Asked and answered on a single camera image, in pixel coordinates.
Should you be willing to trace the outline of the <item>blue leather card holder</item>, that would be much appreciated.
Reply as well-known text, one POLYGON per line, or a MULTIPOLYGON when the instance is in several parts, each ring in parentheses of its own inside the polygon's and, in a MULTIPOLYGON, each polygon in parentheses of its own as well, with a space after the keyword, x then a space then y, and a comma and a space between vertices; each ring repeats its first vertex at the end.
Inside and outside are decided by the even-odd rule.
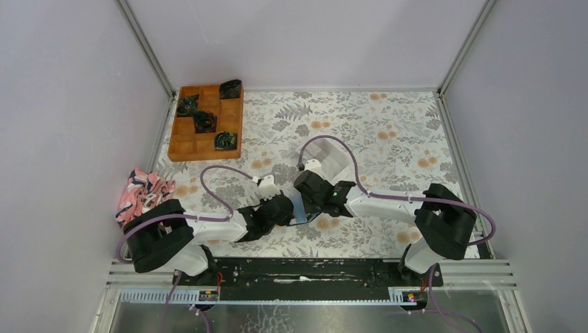
POLYGON ((321 212, 307 212, 304 207, 303 198, 299 194, 292 195, 290 200, 293 203, 293 219, 288 226, 304 225, 312 222, 321 215, 321 212))

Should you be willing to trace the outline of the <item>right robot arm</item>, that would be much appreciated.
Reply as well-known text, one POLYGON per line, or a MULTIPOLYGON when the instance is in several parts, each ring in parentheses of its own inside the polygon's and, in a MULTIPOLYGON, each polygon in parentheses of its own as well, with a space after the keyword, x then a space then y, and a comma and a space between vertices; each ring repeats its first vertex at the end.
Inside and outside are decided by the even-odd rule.
POLYGON ((476 222, 476 213, 445 186, 433 183, 422 193, 368 191, 356 182, 331 184, 312 171, 293 183, 308 217, 378 217, 414 225, 419 240, 405 249, 397 274, 414 286, 442 259, 462 260, 476 222))

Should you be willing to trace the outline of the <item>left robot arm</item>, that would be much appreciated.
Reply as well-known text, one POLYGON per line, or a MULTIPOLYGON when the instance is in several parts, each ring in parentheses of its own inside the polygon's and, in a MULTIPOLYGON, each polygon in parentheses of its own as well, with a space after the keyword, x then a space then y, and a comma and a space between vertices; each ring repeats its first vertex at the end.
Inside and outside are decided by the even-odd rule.
POLYGON ((188 212, 179 200, 172 199, 125 224, 122 242, 128 246, 128 263, 136 273, 168 267, 206 285, 215 276, 214 258, 204 245, 206 241, 256 241, 275 226, 288 225, 294 211, 293 202, 283 194, 239 208, 229 219, 188 212))

